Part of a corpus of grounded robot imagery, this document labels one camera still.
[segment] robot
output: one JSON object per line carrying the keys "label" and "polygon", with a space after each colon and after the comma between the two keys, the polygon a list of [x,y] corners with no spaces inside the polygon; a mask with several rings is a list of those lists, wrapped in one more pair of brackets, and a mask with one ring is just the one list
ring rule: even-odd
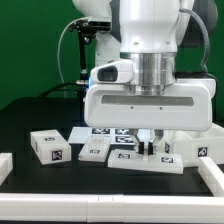
{"label": "robot", "polygon": [[[216,80],[209,75],[200,79],[178,76],[175,57],[178,46],[197,42],[189,41],[189,37],[186,40],[190,15],[194,16],[205,40],[201,67],[207,74],[208,33],[191,10],[212,6],[209,10],[215,16],[207,24],[211,33],[217,20],[214,1],[170,0],[169,7],[166,0],[73,3],[85,16],[100,17],[101,21],[112,16],[111,32],[97,34],[96,67],[91,71],[85,100],[88,126],[129,129],[136,153],[151,156],[156,155],[164,130],[206,131],[211,127]],[[155,133],[146,151],[138,138],[139,129]]]}

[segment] black tabletop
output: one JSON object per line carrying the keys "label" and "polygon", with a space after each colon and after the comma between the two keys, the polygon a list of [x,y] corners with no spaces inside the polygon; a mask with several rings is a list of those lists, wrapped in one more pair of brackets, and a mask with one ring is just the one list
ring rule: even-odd
{"label": "black tabletop", "polygon": [[0,111],[0,152],[13,153],[14,162],[0,193],[212,196],[197,168],[183,175],[112,169],[78,161],[82,145],[72,145],[71,162],[41,165],[30,132],[57,129],[68,140],[72,127],[83,125],[79,105],[76,99],[21,98]]}

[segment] cable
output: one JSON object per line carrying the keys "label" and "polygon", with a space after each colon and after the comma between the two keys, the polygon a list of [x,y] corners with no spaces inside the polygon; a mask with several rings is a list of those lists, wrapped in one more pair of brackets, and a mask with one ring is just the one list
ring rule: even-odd
{"label": "cable", "polygon": [[[77,85],[76,85],[75,82],[63,83],[63,84],[57,85],[57,86],[55,86],[55,87],[53,87],[53,88],[51,88],[51,89],[49,89],[47,91],[44,91],[38,97],[39,98],[44,98],[44,97],[46,97],[47,95],[49,95],[50,93],[52,93],[54,91],[68,91],[66,89],[60,90],[60,88],[63,88],[63,87],[66,87],[66,86],[77,86]],[[84,90],[84,89],[82,89],[82,88],[74,89],[74,91],[81,91],[81,90]]]}
{"label": "cable", "polygon": [[63,77],[63,73],[62,73],[62,69],[61,69],[61,61],[60,61],[60,55],[61,55],[61,43],[62,43],[62,40],[63,40],[63,37],[65,35],[65,32],[67,31],[67,29],[75,24],[77,21],[79,21],[80,19],[88,19],[87,17],[83,17],[83,18],[79,18],[79,19],[76,19],[76,20],[73,20],[72,22],[70,22],[63,30],[63,32],[61,33],[61,36],[60,36],[60,39],[58,41],[58,50],[57,50],[57,63],[58,63],[58,71],[59,71],[59,75],[60,75],[60,79],[61,79],[61,83],[64,84],[65,83],[65,80],[64,80],[64,77]]}
{"label": "cable", "polygon": [[202,71],[207,73],[208,69],[207,69],[206,63],[208,61],[209,54],[210,54],[210,42],[209,42],[209,35],[208,35],[207,28],[204,22],[202,21],[202,19],[200,18],[200,16],[198,16],[198,14],[193,12],[192,10],[180,9],[180,12],[190,14],[196,20],[196,22],[201,28],[203,38],[204,38],[205,50],[204,50],[204,56],[200,65],[201,65]]}

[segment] green background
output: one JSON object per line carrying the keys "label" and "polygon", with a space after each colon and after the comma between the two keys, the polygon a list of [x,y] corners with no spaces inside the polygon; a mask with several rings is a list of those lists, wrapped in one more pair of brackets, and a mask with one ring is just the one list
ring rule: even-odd
{"label": "green background", "polygon": [[[216,112],[224,119],[224,1],[216,0],[219,22],[211,37],[208,69],[219,80]],[[38,96],[60,84],[57,44],[64,27],[81,14],[72,0],[0,0],[0,108],[16,98]],[[94,44],[87,47],[88,67],[94,65]],[[200,71],[200,49],[180,49],[177,70]],[[77,33],[67,32],[61,50],[65,81],[79,77]],[[62,93],[52,97],[63,97]]]}

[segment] black cable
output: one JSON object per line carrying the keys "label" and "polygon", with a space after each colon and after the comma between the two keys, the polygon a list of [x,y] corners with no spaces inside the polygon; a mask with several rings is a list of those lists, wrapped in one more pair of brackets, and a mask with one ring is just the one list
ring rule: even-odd
{"label": "black cable", "polygon": [[[67,91],[66,89],[61,89],[60,88],[64,88],[66,86],[76,86],[76,83],[75,82],[69,82],[69,83],[63,83],[63,84],[60,84],[60,85],[57,85],[47,91],[44,91],[43,93],[41,93],[38,97],[39,98],[44,98],[46,96],[48,96],[50,93],[54,92],[54,91]],[[85,89],[74,89],[73,91],[84,91]]]}

